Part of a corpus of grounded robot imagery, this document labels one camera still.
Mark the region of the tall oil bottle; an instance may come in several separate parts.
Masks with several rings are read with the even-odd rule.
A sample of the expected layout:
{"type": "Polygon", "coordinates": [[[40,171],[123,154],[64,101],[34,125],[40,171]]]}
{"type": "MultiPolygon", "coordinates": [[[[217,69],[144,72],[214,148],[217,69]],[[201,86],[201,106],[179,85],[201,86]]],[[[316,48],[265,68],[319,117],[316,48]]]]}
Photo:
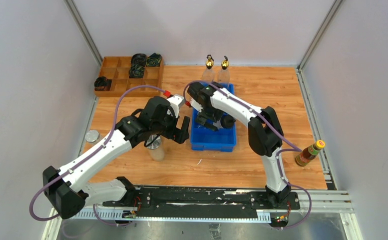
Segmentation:
{"type": "Polygon", "coordinates": [[[224,60],[221,62],[221,70],[218,72],[217,81],[221,85],[228,86],[230,83],[230,72],[229,72],[230,62],[227,56],[224,56],[224,60]]]}
{"type": "Polygon", "coordinates": [[[205,62],[205,70],[201,76],[201,80],[205,82],[213,82],[215,72],[213,71],[214,59],[211,54],[208,54],[205,62]]]}

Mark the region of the blue plastic divided bin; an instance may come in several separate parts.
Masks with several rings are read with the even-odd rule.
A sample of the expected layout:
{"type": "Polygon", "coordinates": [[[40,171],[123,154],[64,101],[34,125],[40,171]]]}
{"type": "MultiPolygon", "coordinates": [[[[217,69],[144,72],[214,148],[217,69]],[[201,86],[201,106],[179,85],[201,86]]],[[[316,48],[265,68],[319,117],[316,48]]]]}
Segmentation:
{"type": "Polygon", "coordinates": [[[236,146],[236,127],[212,131],[195,122],[198,111],[192,109],[190,143],[195,151],[232,152],[236,146]]]}

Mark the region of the yellow cap sauce bottle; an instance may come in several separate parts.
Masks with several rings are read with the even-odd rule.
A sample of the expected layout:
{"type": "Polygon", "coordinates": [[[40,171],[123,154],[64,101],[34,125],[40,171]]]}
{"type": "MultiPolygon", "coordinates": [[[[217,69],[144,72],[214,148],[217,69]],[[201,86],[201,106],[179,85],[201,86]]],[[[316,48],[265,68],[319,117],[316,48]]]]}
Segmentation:
{"type": "Polygon", "coordinates": [[[314,144],[305,148],[301,153],[299,153],[295,162],[297,165],[304,167],[308,165],[312,160],[314,160],[322,149],[324,149],[326,143],[323,140],[317,140],[314,144]]]}

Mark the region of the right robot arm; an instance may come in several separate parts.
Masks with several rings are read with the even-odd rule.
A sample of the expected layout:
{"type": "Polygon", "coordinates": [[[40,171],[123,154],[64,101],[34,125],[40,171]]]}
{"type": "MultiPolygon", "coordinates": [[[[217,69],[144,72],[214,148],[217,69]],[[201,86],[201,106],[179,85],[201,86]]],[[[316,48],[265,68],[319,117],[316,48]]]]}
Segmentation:
{"type": "Polygon", "coordinates": [[[198,111],[195,122],[214,132],[224,116],[232,117],[247,127],[250,148],[261,157],[266,174],[268,204],[279,209],[291,192],[280,152],[285,139],[276,111],[247,103],[218,83],[195,80],[186,86],[191,97],[188,106],[198,111]]]}

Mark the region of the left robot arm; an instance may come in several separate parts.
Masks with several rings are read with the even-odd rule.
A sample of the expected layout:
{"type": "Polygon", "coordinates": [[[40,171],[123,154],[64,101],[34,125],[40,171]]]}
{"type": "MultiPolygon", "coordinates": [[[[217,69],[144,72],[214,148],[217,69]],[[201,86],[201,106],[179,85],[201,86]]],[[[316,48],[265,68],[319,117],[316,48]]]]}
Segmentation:
{"type": "Polygon", "coordinates": [[[91,149],[56,169],[49,166],[43,171],[43,193],[62,219],[75,216],[86,205],[117,201],[124,207],[135,200],[131,183],[124,177],[109,182],[89,184],[88,181],[109,162],[129,152],[152,135],[162,136],[182,144],[188,139],[190,118],[185,116],[177,128],[179,110],[185,99],[180,95],[168,98],[155,96],[144,108],[117,122],[110,132],[91,149]]]}

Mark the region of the silver lid spice jar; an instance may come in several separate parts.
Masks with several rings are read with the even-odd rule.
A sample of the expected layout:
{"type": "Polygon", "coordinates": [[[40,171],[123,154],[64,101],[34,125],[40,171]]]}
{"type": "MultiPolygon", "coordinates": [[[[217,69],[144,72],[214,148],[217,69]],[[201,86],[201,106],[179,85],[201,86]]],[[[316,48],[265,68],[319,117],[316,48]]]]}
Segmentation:
{"type": "Polygon", "coordinates": [[[149,155],[152,160],[161,162],[164,160],[165,151],[162,144],[161,137],[159,135],[151,135],[145,143],[149,155]]]}

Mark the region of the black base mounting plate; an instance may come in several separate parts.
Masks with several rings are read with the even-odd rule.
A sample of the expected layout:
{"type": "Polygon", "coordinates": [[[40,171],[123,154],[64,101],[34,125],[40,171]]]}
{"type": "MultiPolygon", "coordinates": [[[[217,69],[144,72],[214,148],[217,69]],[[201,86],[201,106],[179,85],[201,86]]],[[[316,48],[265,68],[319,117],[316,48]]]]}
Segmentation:
{"type": "Polygon", "coordinates": [[[123,207],[139,217],[181,220],[253,220],[259,211],[288,214],[299,210],[298,195],[290,192],[277,200],[264,189],[210,187],[136,187],[122,200],[109,200],[105,207],[123,207]]]}

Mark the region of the wooden compartment tray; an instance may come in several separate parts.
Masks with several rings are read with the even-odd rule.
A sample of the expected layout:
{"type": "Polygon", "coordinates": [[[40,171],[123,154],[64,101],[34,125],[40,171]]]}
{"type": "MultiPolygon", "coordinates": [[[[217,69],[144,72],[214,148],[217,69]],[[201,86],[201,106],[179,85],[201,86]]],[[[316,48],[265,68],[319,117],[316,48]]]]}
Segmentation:
{"type": "Polygon", "coordinates": [[[162,86],[164,60],[161,59],[157,66],[144,67],[143,76],[134,78],[130,75],[131,56],[106,56],[98,74],[105,77],[107,86],[94,87],[94,93],[98,97],[120,97],[125,91],[141,86],[149,85],[160,88],[162,86]]]}

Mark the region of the far left silver jar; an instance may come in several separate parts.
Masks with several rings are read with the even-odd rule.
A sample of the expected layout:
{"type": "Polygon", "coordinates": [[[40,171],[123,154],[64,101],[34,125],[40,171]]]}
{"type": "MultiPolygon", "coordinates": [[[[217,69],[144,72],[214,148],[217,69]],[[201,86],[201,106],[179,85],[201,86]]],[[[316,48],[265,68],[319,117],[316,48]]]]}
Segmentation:
{"type": "Polygon", "coordinates": [[[85,141],[90,144],[97,143],[100,140],[100,137],[100,133],[95,129],[89,130],[85,133],[85,141]]]}

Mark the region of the black roll left compartment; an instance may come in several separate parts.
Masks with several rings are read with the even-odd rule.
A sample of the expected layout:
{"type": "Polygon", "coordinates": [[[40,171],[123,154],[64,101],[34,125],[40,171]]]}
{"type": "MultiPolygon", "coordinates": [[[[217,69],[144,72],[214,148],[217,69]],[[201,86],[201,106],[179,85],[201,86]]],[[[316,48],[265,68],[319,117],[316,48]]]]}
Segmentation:
{"type": "Polygon", "coordinates": [[[109,91],[111,88],[112,79],[105,76],[98,77],[94,82],[95,91],[109,91]]]}

